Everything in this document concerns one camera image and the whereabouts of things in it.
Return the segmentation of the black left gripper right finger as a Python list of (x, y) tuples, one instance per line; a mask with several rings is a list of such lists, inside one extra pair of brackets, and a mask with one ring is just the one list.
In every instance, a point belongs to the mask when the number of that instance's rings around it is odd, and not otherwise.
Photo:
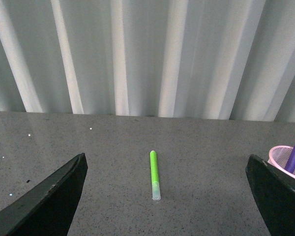
[(254, 154), (245, 172), (269, 233), (295, 236), (295, 179)]

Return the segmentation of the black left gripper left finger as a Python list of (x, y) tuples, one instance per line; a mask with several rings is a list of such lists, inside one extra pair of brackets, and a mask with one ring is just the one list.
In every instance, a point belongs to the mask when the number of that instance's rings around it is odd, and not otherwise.
[(65, 236), (88, 171), (78, 154), (32, 190), (0, 211), (0, 236)]

